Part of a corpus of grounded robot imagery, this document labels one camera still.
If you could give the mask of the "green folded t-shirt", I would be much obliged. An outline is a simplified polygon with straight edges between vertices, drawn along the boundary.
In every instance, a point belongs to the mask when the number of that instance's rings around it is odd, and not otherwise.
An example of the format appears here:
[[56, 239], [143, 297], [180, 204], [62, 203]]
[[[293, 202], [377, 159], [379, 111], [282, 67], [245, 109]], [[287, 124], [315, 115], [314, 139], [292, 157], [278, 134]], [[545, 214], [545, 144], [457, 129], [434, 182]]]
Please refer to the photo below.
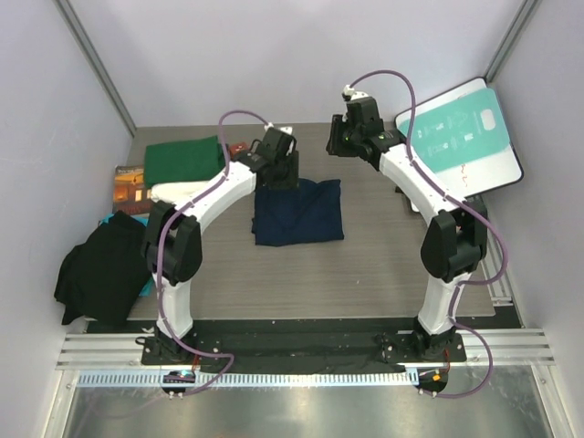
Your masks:
[[151, 144], [144, 154], [144, 183], [209, 181], [225, 167], [223, 148], [216, 136]]

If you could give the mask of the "aluminium frame post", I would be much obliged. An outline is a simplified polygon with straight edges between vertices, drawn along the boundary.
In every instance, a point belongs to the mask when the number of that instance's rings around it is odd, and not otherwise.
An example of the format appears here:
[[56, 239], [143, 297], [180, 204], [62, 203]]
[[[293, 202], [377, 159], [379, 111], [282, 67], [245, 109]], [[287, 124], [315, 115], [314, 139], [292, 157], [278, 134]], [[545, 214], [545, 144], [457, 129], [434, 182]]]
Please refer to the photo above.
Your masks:
[[110, 103], [119, 115], [122, 124], [129, 135], [134, 138], [137, 132], [137, 126], [107, 71], [98, 50], [95, 48], [89, 33], [83, 26], [77, 12], [75, 11], [74, 6], [69, 0], [54, 0], [53, 3], [66, 23], [69, 32], [77, 42], [83, 56], [87, 60], [89, 67], [95, 74], [99, 84], [102, 86]]
[[483, 75], [487, 84], [493, 83], [501, 73], [505, 63], [510, 58], [516, 44], [527, 29], [529, 22], [541, 3], [541, 0], [523, 0], [520, 3]]

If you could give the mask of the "teal folding board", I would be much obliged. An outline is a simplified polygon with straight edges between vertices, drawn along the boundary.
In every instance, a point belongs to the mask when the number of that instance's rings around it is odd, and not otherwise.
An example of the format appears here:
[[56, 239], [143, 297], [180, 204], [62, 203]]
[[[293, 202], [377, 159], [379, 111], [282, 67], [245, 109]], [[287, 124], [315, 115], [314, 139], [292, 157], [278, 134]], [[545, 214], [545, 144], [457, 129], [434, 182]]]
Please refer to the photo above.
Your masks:
[[498, 153], [509, 143], [492, 89], [479, 89], [415, 114], [412, 147], [435, 173]]

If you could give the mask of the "navy blue t-shirt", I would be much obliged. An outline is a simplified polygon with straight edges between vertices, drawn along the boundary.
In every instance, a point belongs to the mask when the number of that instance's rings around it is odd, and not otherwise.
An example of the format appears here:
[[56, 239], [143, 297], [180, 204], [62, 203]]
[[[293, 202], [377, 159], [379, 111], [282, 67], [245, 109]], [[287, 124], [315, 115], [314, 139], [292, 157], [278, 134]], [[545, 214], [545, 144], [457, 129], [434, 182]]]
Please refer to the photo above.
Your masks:
[[341, 181], [301, 178], [295, 189], [257, 189], [251, 231], [255, 244], [261, 246], [343, 240]]

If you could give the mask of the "left aluminium frame post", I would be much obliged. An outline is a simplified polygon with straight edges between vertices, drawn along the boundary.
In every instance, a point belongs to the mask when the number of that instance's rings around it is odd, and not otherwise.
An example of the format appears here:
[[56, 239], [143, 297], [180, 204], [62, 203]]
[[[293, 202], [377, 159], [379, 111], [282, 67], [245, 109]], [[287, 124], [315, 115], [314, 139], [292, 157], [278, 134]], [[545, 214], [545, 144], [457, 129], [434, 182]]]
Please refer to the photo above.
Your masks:
[[99, 84], [102, 86], [110, 103], [119, 115], [122, 124], [129, 135], [134, 138], [137, 132], [137, 126], [107, 71], [98, 50], [95, 48], [89, 33], [83, 26], [77, 12], [75, 11], [74, 6], [69, 0], [54, 0], [53, 3], [66, 23], [69, 32], [77, 42], [83, 56], [87, 60], [89, 67], [95, 74]]

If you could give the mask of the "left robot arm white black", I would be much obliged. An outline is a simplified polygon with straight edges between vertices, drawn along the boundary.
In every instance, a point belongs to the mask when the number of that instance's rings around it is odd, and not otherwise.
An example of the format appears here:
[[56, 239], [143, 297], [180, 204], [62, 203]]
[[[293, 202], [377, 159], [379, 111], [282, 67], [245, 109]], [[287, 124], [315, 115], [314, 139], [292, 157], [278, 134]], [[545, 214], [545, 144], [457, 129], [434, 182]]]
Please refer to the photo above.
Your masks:
[[206, 228], [240, 199], [266, 186], [291, 189], [298, 182], [297, 139], [290, 127], [265, 126], [264, 137], [230, 158], [203, 189], [177, 203], [151, 209], [142, 253], [157, 288], [154, 335], [143, 341], [144, 365], [183, 364], [192, 356], [231, 359], [194, 347], [191, 283], [203, 262]]

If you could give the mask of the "white whiteboard black frame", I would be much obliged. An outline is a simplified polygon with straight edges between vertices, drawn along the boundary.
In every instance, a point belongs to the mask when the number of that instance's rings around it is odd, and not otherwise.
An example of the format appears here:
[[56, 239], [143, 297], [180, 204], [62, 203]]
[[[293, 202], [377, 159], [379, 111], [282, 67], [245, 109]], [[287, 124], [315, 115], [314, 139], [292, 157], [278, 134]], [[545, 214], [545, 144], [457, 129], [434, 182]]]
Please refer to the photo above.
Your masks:
[[[455, 89], [418, 104], [414, 114], [417, 111], [432, 110], [479, 89], [491, 88], [482, 78], [472, 79]], [[509, 145], [498, 153], [435, 174], [450, 190], [464, 197], [487, 193], [517, 183], [524, 175], [511, 140]]]

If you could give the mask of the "red cube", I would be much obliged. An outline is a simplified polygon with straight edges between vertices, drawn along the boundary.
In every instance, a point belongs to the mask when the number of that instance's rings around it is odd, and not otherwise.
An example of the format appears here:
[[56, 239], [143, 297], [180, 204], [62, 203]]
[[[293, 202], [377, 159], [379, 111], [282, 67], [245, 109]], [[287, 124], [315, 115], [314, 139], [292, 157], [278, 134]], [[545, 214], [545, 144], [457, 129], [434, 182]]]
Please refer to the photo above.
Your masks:
[[228, 150], [232, 159], [240, 152], [247, 151], [248, 149], [249, 146], [245, 142], [232, 143], [228, 146]]

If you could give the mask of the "white folded t-shirt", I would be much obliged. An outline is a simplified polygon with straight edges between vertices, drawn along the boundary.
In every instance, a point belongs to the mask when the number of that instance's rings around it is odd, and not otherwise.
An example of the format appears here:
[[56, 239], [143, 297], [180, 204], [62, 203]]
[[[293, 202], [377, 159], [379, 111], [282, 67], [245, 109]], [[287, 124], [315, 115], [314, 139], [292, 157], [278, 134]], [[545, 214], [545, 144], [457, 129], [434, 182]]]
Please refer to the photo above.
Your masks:
[[207, 181], [157, 183], [151, 188], [151, 200], [182, 205], [218, 183], [223, 177], [225, 177], [225, 172], [219, 172]]

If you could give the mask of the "right aluminium frame post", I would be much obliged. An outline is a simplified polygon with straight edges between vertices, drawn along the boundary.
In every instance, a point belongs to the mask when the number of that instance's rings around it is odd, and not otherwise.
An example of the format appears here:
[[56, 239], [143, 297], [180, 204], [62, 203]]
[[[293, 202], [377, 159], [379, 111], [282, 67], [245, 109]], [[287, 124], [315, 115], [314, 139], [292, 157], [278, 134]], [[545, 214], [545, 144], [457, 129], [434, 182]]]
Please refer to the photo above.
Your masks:
[[487, 84], [493, 83], [501, 73], [505, 63], [510, 58], [516, 44], [527, 29], [529, 22], [541, 3], [541, 0], [523, 0], [520, 3], [483, 75]]

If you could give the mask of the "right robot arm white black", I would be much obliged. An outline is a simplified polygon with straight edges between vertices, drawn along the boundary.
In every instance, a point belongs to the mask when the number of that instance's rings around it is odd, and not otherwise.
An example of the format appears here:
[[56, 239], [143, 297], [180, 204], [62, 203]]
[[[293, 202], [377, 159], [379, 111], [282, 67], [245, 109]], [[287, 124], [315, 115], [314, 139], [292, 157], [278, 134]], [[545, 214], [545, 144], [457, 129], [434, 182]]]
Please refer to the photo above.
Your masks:
[[470, 279], [485, 257], [486, 227], [423, 179], [403, 135], [385, 129], [374, 98], [359, 92], [344, 100], [346, 113], [332, 116], [327, 153], [370, 164], [397, 184], [427, 225], [420, 257], [429, 278], [406, 352], [438, 360], [454, 342], [453, 318], [460, 297], [455, 288]]

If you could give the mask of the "teal t-shirt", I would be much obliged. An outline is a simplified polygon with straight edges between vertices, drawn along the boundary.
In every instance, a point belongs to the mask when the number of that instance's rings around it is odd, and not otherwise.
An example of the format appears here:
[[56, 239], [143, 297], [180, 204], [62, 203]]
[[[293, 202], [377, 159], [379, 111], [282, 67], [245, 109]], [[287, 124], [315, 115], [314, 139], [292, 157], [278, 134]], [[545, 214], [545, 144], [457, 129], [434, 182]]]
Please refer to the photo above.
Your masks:
[[[99, 223], [100, 224], [107, 224], [113, 216], [114, 216], [114, 214], [109, 214], [109, 215], [105, 216]], [[149, 221], [148, 216], [143, 216], [143, 215], [132, 215], [131, 218], [134, 219], [135, 221], [141, 223], [144, 227], [147, 226], [148, 221]], [[145, 285], [143, 286], [143, 288], [141, 289], [139, 296], [140, 297], [149, 296], [151, 294], [151, 287], [153, 284], [154, 284], [154, 281], [153, 281], [152, 277], [150, 277], [148, 279], [148, 281], [145, 283]]]

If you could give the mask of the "black crumpled t-shirt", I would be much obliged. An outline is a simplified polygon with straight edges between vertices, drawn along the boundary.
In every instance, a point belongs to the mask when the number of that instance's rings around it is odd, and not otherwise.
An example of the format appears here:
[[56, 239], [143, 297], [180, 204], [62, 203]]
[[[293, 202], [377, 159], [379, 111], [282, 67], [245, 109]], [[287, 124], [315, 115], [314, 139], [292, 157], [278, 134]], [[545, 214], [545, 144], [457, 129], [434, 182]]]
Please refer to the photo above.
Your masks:
[[64, 306], [61, 324], [89, 317], [122, 327], [151, 278], [141, 253], [145, 225], [117, 212], [64, 258], [54, 299]]

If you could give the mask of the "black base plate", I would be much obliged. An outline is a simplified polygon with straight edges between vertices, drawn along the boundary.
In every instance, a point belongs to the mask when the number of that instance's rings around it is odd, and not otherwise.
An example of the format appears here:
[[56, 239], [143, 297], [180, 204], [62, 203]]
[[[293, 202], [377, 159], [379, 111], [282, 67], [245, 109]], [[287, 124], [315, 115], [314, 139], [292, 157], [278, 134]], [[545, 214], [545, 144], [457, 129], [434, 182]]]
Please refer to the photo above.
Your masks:
[[205, 372], [227, 366], [251, 374], [368, 373], [466, 360], [460, 334], [426, 341], [412, 318], [197, 320], [183, 340], [188, 349], [160, 332], [135, 341], [144, 365], [198, 365]]

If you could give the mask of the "brown cover book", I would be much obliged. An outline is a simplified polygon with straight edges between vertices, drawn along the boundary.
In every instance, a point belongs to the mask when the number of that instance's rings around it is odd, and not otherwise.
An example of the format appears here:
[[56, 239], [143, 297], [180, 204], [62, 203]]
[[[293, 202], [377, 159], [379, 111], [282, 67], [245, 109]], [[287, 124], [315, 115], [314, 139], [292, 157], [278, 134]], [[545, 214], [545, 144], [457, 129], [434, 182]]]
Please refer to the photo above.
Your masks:
[[145, 185], [142, 166], [117, 166], [114, 173], [113, 206], [115, 214], [146, 216], [152, 206], [151, 189]]

